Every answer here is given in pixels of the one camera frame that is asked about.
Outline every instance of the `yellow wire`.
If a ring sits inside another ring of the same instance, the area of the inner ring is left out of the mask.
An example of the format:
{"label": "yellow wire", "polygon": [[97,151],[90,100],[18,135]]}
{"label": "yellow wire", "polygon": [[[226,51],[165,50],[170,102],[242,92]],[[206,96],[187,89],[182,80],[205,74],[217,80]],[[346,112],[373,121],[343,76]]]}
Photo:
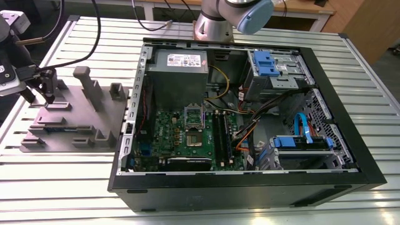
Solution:
{"label": "yellow wire", "polygon": [[211,99],[218,99],[218,98],[223,97],[223,96],[227,94],[227,92],[229,92],[229,90],[230,90],[230,78],[229,78],[227,74],[226,74],[217,66],[214,66],[214,65],[209,65],[209,66],[213,67],[213,68],[215,68],[215,69],[221,72],[221,74],[225,75],[225,78],[226,78],[226,80],[227,80],[227,88],[226,88],[225,93],[222,93],[222,94],[221,94],[219,96],[217,96],[217,97],[209,97],[209,98],[206,98],[207,100],[211,100]]}

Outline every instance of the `blue plastic latch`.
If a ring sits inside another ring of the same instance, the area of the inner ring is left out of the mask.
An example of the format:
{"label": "blue plastic latch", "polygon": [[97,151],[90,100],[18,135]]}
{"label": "blue plastic latch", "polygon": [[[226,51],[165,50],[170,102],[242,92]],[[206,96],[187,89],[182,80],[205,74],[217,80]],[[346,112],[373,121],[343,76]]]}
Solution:
{"label": "blue plastic latch", "polygon": [[281,147],[281,140],[279,140],[278,137],[274,139],[274,145],[275,145],[277,148]]}
{"label": "blue plastic latch", "polygon": [[277,137],[274,139],[275,147],[297,147],[295,139],[293,137]]}
{"label": "blue plastic latch", "polygon": [[279,76],[281,72],[275,69],[275,59],[270,52],[255,51],[255,61],[261,76]]}
{"label": "blue plastic latch", "polygon": [[263,160],[265,156],[267,155],[267,148],[265,148],[265,151],[262,152],[258,162],[261,162],[261,160]]}
{"label": "blue plastic latch", "polygon": [[333,140],[333,138],[327,137],[326,140],[327,140],[327,144],[329,144],[330,149],[334,148],[334,140]]}
{"label": "blue plastic latch", "polygon": [[279,137],[279,139],[283,147],[297,147],[295,139],[293,137]]}

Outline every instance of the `black wire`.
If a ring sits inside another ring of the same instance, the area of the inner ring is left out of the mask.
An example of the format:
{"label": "black wire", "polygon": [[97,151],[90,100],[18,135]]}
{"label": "black wire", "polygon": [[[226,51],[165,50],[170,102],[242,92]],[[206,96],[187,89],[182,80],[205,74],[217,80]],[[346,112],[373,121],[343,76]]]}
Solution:
{"label": "black wire", "polygon": [[191,13],[191,14],[193,14],[193,16],[194,16],[194,20],[197,20],[195,13],[194,13],[193,9],[190,8],[190,6],[189,6],[187,2],[186,2],[185,0],[182,0],[182,2],[186,4],[186,6],[187,6],[187,8],[189,8],[189,10],[190,10],[190,13]]}
{"label": "black wire", "polygon": [[250,156],[254,159],[253,165],[251,165],[251,169],[250,170],[257,170],[257,149],[255,149],[255,139],[254,139],[254,132],[250,134],[249,136],[249,144],[250,144]]}
{"label": "black wire", "polygon": [[225,96],[219,97],[219,100],[226,105],[226,107],[230,109],[230,105],[229,105],[229,103],[226,102],[226,100],[223,98],[225,98]]}
{"label": "black wire", "polygon": [[97,36],[97,41],[95,41],[95,44],[94,44],[94,47],[93,47],[93,50],[91,50],[90,54],[86,57],[83,57],[82,59],[79,59],[79,60],[75,60],[75,61],[71,61],[71,62],[66,62],[66,63],[58,64],[58,65],[54,65],[54,66],[43,67],[43,68],[39,69],[39,71],[46,71],[49,69],[65,67],[65,66],[69,66],[71,64],[79,63],[79,62],[87,60],[93,56],[93,54],[94,54],[94,52],[95,52],[95,50],[98,48],[99,41],[101,41],[102,19],[101,19],[101,13],[99,13],[99,7],[98,7],[98,4],[97,4],[97,0],[91,0],[91,1],[93,1],[93,4],[94,4],[97,18],[98,18],[98,36]]}
{"label": "black wire", "polygon": [[62,26],[62,20],[65,17],[65,4],[66,4],[66,0],[61,0],[61,13],[59,13],[58,22],[53,30],[50,31],[50,33],[46,36],[43,36],[45,41],[47,41],[51,38],[51,36],[59,31],[59,28]]}
{"label": "black wire", "polygon": [[167,0],[165,0],[165,2],[166,2],[167,6],[169,6],[169,8],[170,8],[170,11],[173,12],[173,14],[174,14],[174,16],[175,16],[177,21],[181,22],[181,18],[179,18],[178,15],[175,14],[175,10],[171,8],[170,3],[167,2]]}
{"label": "black wire", "polygon": [[181,19],[183,18],[183,16],[186,15],[187,12],[189,12],[189,10],[186,10],[186,11],[183,12],[183,14],[181,15]]}
{"label": "black wire", "polygon": [[283,10],[283,17],[287,17],[287,14],[289,14],[289,6],[287,6],[286,0],[283,0],[283,3],[286,4],[286,8],[285,8],[285,10]]}
{"label": "black wire", "polygon": [[133,0],[133,7],[134,7],[134,13],[135,13],[135,17],[137,17],[137,20],[138,20],[138,22],[139,22],[139,24],[141,24],[141,26],[146,29],[146,30],[149,30],[149,31],[158,31],[158,30],[162,30],[165,27],[167,27],[167,24],[165,24],[163,26],[161,26],[159,28],[155,28],[155,29],[153,29],[153,28],[147,28],[145,25],[143,25],[143,23],[142,23],[142,21],[141,21],[141,19],[139,19],[139,17],[138,17],[138,11],[137,11],[137,7],[135,7],[135,0]]}
{"label": "black wire", "polygon": [[246,130],[253,129],[253,127],[258,124],[258,121],[261,119],[261,116],[265,112],[267,112],[270,109],[273,109],[274,107],[277,107],[279,105],[279,103],[291,95],[294,94],[299,94],[299,93],[305,93],[310,91],[310,88],[303,88],[303,89],[298,89],[298,90],[290,90],[287,92],[285,92],[282,95],[279,95],[278,97],[275,97],[274,99],[271,99],[269,102],[266,102],[262,107],[257,110],[257,112],[254,113],[253,117],[251,117],[251,122],[250,124],[246,126],[246,128],[241,129],[237,133],[237,135],[241,135]]}

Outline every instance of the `orange wire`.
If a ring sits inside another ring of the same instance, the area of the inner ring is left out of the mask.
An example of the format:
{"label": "orange wire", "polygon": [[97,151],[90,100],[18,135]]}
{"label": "orange wire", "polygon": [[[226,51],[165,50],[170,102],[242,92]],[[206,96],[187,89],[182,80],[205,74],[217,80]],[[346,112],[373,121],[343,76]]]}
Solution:
{"label": "orange wire", "polygon": [[241,148],[241,144],[243,143],[243,141],[246,140],[246,138],[250,136],[250,134],[253,133],[254,129],[257,128],[257,126],[253,127],[253,129],[249,131],[249,133],[246,134],[246,136],[243,137],[242,141],[239,142],[239,144],[237,145],[235,149]]}
{"label": "orange wire", "polygon": [[314,129],[314,127],[313,127],[310,121],[307,121],[307,124],[309,124],[309,126],[310,126],[311,135],[313,135],[313,136],[317,136],[317,132],[315,132],[315,129]]}
{"label": "orange wire", "polygon": [[246,111],[246,110],[243,110],[242,108],[241,108],[241,106],[242,106],[242,103],[243,103],[243,101],[241,101],[239,102],[239,105],[238,105],[238,110],[239,110],[239,112],[242,112],[242,113],[247,113],[249,111]]}

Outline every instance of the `metal workbench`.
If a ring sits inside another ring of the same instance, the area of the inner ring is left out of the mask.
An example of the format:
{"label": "metal workbench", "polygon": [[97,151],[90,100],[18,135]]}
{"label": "metal workbench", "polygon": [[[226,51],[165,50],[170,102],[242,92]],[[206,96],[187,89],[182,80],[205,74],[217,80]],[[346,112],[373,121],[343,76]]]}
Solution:
{"label": "metal workbench", "polygon": [[[146,22],[159,27],[162,22]],[[101,84],[133,86],[145,37],[193,39],[193,25],[178,23],[150,33],[134,20],[103,19],[101,45],[91,67]],[[87,55],[97,37],[97,19],[69,21],[42,66]],[[114,153],[22,153],[21,141],[37,117],[21,99],[0,129],[0,223],[30,224],[399,224],[400,106],[353,43],[338,34],[263,30],[235,31],[237,42],[311,47],[389,184],[357,192],[315,208],[134,213],[107,191]],[[67,84],[77,65],[58,69]]]}

